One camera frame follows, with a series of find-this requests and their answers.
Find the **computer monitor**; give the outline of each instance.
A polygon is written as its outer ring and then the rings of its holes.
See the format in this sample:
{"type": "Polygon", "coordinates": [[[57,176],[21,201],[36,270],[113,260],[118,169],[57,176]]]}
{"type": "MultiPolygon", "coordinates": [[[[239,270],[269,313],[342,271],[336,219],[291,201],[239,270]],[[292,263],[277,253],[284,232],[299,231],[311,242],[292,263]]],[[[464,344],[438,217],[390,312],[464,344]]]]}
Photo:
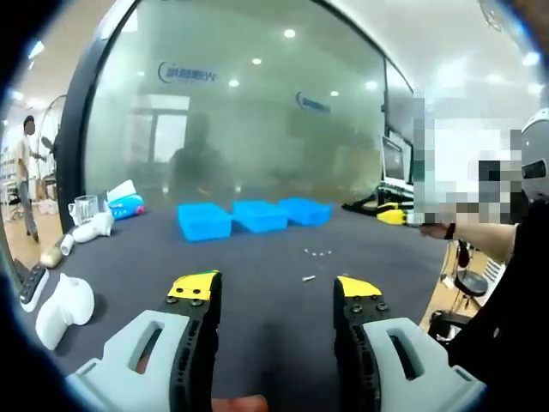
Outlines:
{"type": "Polygon", "coordinates": [[[383,179],[397,179],[404,182],[404,156],[402,149],[382,136],[383,179]]]}

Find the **logo on glass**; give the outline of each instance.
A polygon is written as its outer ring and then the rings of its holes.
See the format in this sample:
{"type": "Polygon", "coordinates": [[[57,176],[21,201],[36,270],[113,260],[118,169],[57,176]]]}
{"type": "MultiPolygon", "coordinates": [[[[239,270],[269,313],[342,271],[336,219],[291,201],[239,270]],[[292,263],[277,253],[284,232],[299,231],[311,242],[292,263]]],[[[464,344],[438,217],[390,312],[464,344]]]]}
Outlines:
{"type": "Polygon", "coordinates": [[[212,71],[178,67],[175,63],[162,62],[158,65],[158,78],[170,84],[177,82],[215,82],[217,75],[212,71]]]}
{"type": "Polygon", "coordinates": [[[301,107],[303,110],[309,112],[331,113],[329,106],[303,97],[303,92],[298,92],[295,95],[295,100],[298,102],[299,107],[301,107]]]}

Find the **white helmet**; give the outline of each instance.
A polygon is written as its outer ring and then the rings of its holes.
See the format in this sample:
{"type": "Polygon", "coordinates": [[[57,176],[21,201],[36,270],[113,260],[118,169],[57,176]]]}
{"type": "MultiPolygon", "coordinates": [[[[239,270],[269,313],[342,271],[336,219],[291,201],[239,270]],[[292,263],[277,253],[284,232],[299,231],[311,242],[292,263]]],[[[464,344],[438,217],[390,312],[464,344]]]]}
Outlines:
{"type": "Polygon", "coordinates": [[[522,129],[522,188],[530,200],[549,198],[549,108],[535,114],[522,129]]]}

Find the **white ceiling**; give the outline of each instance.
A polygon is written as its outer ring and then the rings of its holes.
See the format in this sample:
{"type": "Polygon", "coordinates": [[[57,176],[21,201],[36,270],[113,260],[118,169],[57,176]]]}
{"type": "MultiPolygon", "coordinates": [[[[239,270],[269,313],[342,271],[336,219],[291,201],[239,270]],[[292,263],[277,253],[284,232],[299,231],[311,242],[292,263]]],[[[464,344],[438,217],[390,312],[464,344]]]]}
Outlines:
{"type": "Polygon", "coordinates": [[[478,0],[332,3],[386,51],[414,89],[430,97],[435,119],[473,118],[490,128],[521,129],[539,109],[540,97],[528,92],[539,82],[538,68],[524,66],[524,47],[488,26],[478,0]],[[439,87],[441,68],[449,71],[456,62],[463,62],[463,84],[439,87]],[[489,83],[490,75],[501,82],[489,83]]]}
{"type": "Polygon", "coordinates": [[[76,65],[94,35],[95,28],[115,0],[73,0],[45,31],[45,46],[29,70],[30,60],[21,62],[20,80],[15,88],[23,93],[17,103],[26,107],[38,99],[46,105],[65,94],[76,65]]]}
{"type": "MultiPolygon", "coordinates": [[[[16,88],[46,104],[66,93],[79,57],[114,0],[75,0],[43,38],[45,50],[16,88]]],[[[533,67],[522,65],[524,51],[504,33],[489,28],[477,0],[331,0],[368,33],[419,91],[434,96],[437,119],[484,119],[494,128],[518,128],[540,107],[528,93],[537,82],[533,67]],[[445,64],[463,61],[460,87],[439,88],[445,64]],[[498,84],[486,81],[500,76],[498,84]]]]}

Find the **human arm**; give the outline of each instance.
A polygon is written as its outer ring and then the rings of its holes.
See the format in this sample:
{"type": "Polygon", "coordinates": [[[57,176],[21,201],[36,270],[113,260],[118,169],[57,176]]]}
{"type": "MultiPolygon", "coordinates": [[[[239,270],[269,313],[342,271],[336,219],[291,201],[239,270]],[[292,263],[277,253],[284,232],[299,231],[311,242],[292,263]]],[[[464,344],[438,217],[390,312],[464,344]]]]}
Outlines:
{"type": "MultiPolygon", "coordinates": [[[[443,239],[449,225],[424,225],[420,231],[425,236],[443,239]]],[[[454,239],[465,240],[489,258],[509,262],[515,248],[516,225],[497,223],[459,223],[455,225],[454,239]]]]}

